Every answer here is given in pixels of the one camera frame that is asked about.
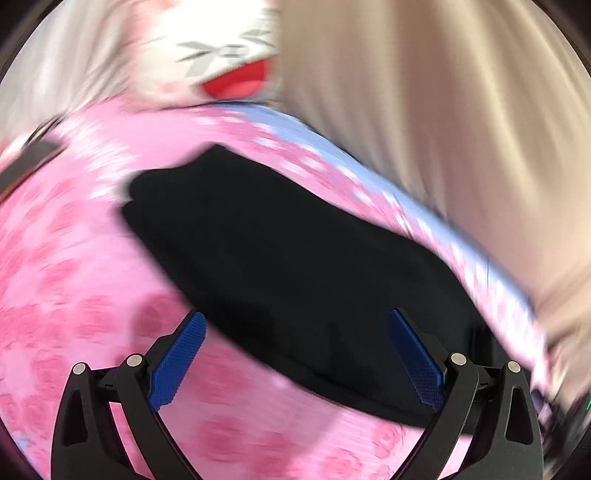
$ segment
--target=blue gripper pad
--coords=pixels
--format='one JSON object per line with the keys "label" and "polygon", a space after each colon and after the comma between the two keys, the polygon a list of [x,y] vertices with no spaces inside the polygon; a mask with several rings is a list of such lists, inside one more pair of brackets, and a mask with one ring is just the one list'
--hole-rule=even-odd
{"label": "blue gripper pad", "polygon": [[152,373],[148,404],[154,411],[172,402],[197,351],[205,340],[205,317],[195,313]]}
{"label": "blue gripper pad", "polygon": [[421,402],[437,411],[443,405],[443,373],[398,310],[390,313],[388,336]]}

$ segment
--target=metal pivot screw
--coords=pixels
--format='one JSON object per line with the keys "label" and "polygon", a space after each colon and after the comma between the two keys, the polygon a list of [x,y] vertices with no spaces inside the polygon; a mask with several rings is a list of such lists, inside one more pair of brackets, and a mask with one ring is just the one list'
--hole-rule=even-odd
{"label": "metal pivot screw", "polygon": [[86,370],[86,365],[83,363],[79,363],[74,365],[74,368],[72,368],[72,373],[74,375],[82,375],[84,373],[84,370]]}
{"label": "metal pivot screw", "polygon": [[127,364],[130,367],[137,367],[142,362],[142,360],[142,356],[136,353],[135,355],[130,355],[127,357]]}
{"label": "metal pivot screw", "polygon": [[507,364],[507,367],[509,367],[509,370],[511,370],[515,374],[521,372],[521,365],[517,362],[514,362],[513,360]]}
{"label": "metal pivot screw", "polygon": [[466,365],[466,357],[463,356],[461,353],[452,353],[451,356],[452,363],[455,365]]}

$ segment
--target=pink floral fabric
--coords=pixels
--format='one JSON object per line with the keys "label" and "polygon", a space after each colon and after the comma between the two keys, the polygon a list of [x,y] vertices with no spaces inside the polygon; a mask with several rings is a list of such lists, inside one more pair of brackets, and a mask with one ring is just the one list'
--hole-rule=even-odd
{"label": "pink floral fabric", "polygon": [[[43,478],[70,368],[119,364],[170,333],[189,309],[118,212],[136,171],[181,163],[210,142],[276,169],[326,201],[409,236],[454,270],[517,361],[543,380],[544,338],[389,194],[375,193],[306,147],[219,107],[129,113],[119,99],[66,119],[66,151],[0,205],[0,417]],[[118,406],[137,471],[150,473]],[[339,407],[261,365],[210,327],[161,415],[204,479],[385,480],[421,430]],[[443,475],[456,471],[462,438]]]}

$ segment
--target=black cloth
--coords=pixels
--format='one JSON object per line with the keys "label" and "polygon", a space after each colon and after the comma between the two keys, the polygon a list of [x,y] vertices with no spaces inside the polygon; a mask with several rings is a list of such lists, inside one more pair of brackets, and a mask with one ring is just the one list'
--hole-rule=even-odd
{"label": "black cloth", "polygon": [[193,306],[318,395],[428,423],[433,411],[386,334],[396,307],[450,352],[492,366],[508,360],[434,253],[222,146],[141,173],[129,194],[127,223]]}

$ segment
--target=red mouth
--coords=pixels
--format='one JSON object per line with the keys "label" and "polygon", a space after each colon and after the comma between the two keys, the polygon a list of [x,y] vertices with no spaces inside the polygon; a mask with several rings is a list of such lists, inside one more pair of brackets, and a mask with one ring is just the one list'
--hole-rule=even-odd
{"label": "red mouth", "polygon": [[216,100],[250,98],[265,86],[268,71],[269,59],[258,60],[203,83],[201,88]]}

